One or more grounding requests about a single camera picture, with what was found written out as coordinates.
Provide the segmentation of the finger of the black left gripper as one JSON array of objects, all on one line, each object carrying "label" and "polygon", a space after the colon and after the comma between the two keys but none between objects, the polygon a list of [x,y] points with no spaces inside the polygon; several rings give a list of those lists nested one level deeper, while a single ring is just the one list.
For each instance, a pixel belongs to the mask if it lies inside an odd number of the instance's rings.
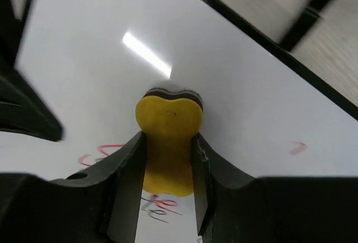
[{"label": "finger of the black left gripper", "polygon": [[31,2],[17,19],[11,0],[1,0],[1,131],[57,142],[62,125],[15,68]]}]

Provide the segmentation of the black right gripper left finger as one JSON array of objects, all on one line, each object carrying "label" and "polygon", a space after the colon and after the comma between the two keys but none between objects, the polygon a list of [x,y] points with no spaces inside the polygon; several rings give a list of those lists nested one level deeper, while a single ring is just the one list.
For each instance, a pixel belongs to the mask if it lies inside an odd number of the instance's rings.
[{"label": "black right gripper left finger", "polygon": [[2,242],[134,242],[147,162],[137,133],[68,178],[1,175]]}]

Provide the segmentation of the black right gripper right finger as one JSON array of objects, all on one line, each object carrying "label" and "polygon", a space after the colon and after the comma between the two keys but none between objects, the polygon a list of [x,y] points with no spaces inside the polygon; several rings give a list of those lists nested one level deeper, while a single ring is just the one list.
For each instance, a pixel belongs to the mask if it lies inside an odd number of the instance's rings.
[{"label": "black right gripper right finger", "polygon": [[356,242],[357,178],[253,177],[191,141],[197,232],[203,242]]}]

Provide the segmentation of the white dry-erase whiteboard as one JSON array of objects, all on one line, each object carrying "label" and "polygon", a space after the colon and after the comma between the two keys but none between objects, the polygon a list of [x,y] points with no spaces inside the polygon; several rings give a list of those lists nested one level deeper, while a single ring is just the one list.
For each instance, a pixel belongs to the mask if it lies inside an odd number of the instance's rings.
[{"label": "white dry-erase whiteboard", "polygon": [[[1,131],[1,175],[52,181],[102,161],[142,133],[136,105],[158,87],[197,93],[198,134],[246,174],[357,178],[357,108],[340,108],[326,83],[214,1],[32,2],[15,68],[63,136]],[[203,242],[194,192],[142,187],[134,242]]]}]

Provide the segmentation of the yellow bone-shaped eraser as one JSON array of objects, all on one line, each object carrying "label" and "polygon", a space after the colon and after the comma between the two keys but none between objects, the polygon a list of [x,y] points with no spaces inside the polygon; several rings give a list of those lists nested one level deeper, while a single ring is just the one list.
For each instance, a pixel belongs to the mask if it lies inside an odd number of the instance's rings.
[{"label": "yellow bone-shaped eraser", "polygon": [[137,103],[135,118],[147,139],[143,189],[151,194],[191,195],[191,140],[203,123],[201,97],[191,90],[152,88]]}]

